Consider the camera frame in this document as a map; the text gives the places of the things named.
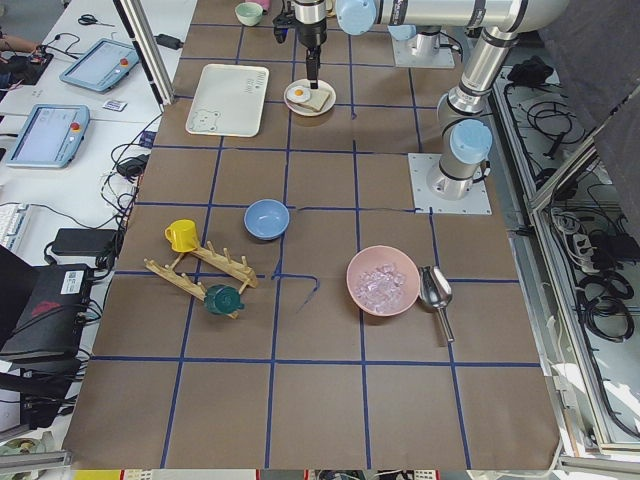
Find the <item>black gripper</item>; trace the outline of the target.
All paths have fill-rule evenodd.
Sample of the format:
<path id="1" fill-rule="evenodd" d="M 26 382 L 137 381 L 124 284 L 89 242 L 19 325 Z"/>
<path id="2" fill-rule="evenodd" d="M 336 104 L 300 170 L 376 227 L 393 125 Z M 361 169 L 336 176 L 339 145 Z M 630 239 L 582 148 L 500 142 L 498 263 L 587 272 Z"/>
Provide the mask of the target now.
<path id="1" fill-rule="evenodd" d="M 319 87 L 319 48 L 327 38 L 327 9 L 324 0 L 294 0 L 299 41 L 307 48 L 306 78 L 311 89 Z"/>

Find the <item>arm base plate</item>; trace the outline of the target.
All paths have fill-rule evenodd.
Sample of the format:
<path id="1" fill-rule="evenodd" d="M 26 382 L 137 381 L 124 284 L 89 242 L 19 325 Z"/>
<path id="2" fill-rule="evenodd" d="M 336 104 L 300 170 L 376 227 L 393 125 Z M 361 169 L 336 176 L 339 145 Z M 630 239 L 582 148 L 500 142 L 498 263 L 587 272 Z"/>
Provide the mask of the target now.
<path id="1" fill-rule="evenodd" d="M 491 215 L 484 180 L 453 180 L 440 169 L 440 154 L 409 153 L 414 209 L 417 213 Z"/>
<path id="2" fill-rule="evenodd" d="M 440 34 L 440 51 L 435 56 L 414 57 L 407 54 L 398 42 L 392 40 L 394 61 L 397 67 L 427 68 L 427 69 L 453 69 L 455 60 L 451 49 L 448 47 L 446 37 Z"/>

